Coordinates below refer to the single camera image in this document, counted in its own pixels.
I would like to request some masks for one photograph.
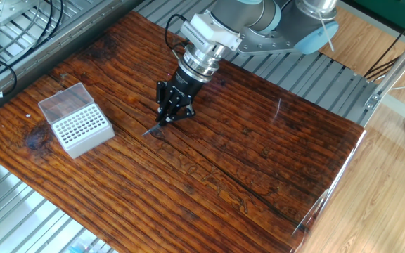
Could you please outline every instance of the black cable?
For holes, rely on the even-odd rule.
[[[12,89],[10,89],[9,91],[7,91],[6,93],[3,93],[3,96],[7,96],[10,92],[12,92],[13,90],[15,90],[16,86],[17,86],[17,74],[15,73],[15,71],[13,71],[12,67],[5,64],[4,62],[0,61],[0,64],[3,65],[4,67],[6,67],[11,74],[13,75],[13,85],[12,85]]]
[[[48,22],[46,23],[46,26],[43,29],[43,32],[41,32],[40,37],[38,38],[36,44],[38,44],[39,40],[46,34],[46,31],[48,30],[48,27],[51,25],[51,21],[53,20],[53,0],[50,0],[49,6],[50,6],[50,8],[49,8]]]
[[[379,70],[379,69],[381,69],[381,68],[383,68],[383,67],[386,67],[386,66],[388,66],[388,65],[393,66],[394,63],[395,63],[398,59],[399,59],[399,56],[396,57],[395,59],[393,59],[393,60],[387,62],[387,63],[384,63],[384,64],[382,64],[382,65],[380,65],[380,66],[378,66],[378,67],[375,67],[375,69],[374,69],[372,72],[368,73],[368,74],[373,74],[375,71],[377,71],[377,70]]]
[[[387,74],[389,72],[389,69],[393,67],[393,64],[388,65],[387,67],[383,68],[382,70],[380,70],[379,72],[372,74],[370,77],[367,77],[367,79],[372,79],[374,77],[379,77],[383,74]]]
[[[15,64],[17,64],[18,62],[20,62],[20,60],[22,60],[23,58],[27,57],[27,56],[30,55],[32,52],[34,52],[34,50],[35,50],[37,47],[42,46],[43,44],[45,44],[45,43],[53,36],[53,33],[57,30],[57,28],[58,28],[58,26],[59,26],[59,24],[60,24],[60,22],[61,22],[61,20],[62,20],[62,16],[63,16],[63,0],[60,0],[60,15],[59,15],[58,22],[57,22],[56,26],[54,27],[52,33],[50,33],[50,35],[48,36],[48,38],[46,38],[45,40],[43,40],[40,44],[34,45],[34,46],[33,46],[32,48],[30,48],[23,56],[19,57],[17,60],[15,60],[13,63],[11,63],[11,64],[9,65],[9,67],[13,67]],[[51,13],[50,16],[49,16],[48,23],[51,22],[51,21],[50,21],[51,19],[52,19],[52,13]],[[42,32],[43,35],[46,33],[47,29],[48,29],[48,24],[46,24],[46,26],[45,26],[45,28],[44,28],[44,30],[43,30],[43,32]],[[38,41],[41,39],[41,37],[42,37],[43,35],[41,35],[41,36],[38,38],[36,44],[38,43]]]
[[[393,41],[393,43],[387,48],[387,50],[381,55],[381,57],[373,64],[373,66],[370,67],[370,69],[366,72],[364,75],[365,77],[369,75],[371,72],[374,72],[375,69],[374,67],[384,58],[384,56],[392,49],[392,47],[399,41],[399,39],[402,37],[402,35],[405,34],[405,29],[402,33],[398,35],[398,37]]]
[[[172,21],[172,19],[173,19],[174,17],[180,18],[183,22],[186,22],[186,21],[187,21],[187,19],[186,19],[184,16],[182,16],[181,14],[173,14],[171,17],[169,17],[169,20],[168,20],[168,22],[167,22],[167,26],[165,26],[165,43],[166,43],[166,45],[169,47],[169,49],[171,49],[171,50],[173,50],[173,47],[168,44],[167,35],[168,35],[168,27],[169,27],[169,24],[171,23],[171,21]]]
[[[53,31],[50,33],[50,35],[48,36],[48,39],[50,39],[54,33],[57,31],[57,29],[59,28],[60,22],[62,21],[62,15],[63,15],[63,0],[60,0],[60,14],[59,14],[59,19],[57,19],[57,23],[56,26],[54,27]]]

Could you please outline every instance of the metal grating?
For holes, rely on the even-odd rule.
[[[0,165],[0,253],[66,252],[77,238],[103,253],[114,252]]]
[[[174,13],[182,14],[190,20],[195,13],[211,9],[214,3],[215,0],[145,0],[135,11],[165,27]],[[179,19],[171,21],[170,32],[182,37],[180,28]],[[362,76],[321,53],[243,56],[230,52],[224,58],[362,126],[365,126],[373,114],[364,105],[376,84],[368,83]]]
[[[60,26],[72,22],[77,14],[85,13],[92,7],[85,0],[64,0],[63,17]],[[57,25],[60,15],[59,0],[53,1],[53,18],[47,29],[49,34]],[[46,26],[49,18],[50,5],[45,0],[38,1],[33,8],[19,15],[5,25],[0,25],[0,60],[12,63],[34,46]]]

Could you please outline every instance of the robotic arm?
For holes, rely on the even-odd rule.
[[[181,32],[192,44],[178,59],[179,67],[168,82],[157,83],[157,127],[195,115],[192,102],[205,83],[219,69],[226,51],[236,51],[243,40],[275,47],[284,40],[285,51],[313,53],[335,34],[336,0],[289,0],[282,12],[275,0],[218,0],[212,11],[195,14],[184,21]]]

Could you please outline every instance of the wooden table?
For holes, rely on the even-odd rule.
[[[5,104],[0,163],[119,252],[289,252],[364,130],[222,61],[194,118],[142,136],[177,68],[163,33],[130,13]],[[37,103],[77,82],[116,136],[72,160]]]

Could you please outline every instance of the metal bracket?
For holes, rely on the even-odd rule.
[[[18,17],[21,13],[38,4],[36,0],[5,0],[0,1],[0,25],[5,25]]]
[[[256,56],[297,52],[297,49],[293,48],[294,45],[286,41],[276,31],[264,36],[245,27],[240,33],[242,43],[238,46],[238,52],[241,54]]]
[[[378,107],[378,105],[379,105],[379,102],[381,101],[383,99],[383,97],[382,96],[380,96],[380,95],[378,95],[378,94],[372,94],[371,96],[370,96],[370,98],[366,101],[366,103],[365,103],[365,109],[368,109],[368,110],[375,110],[377,107]]]

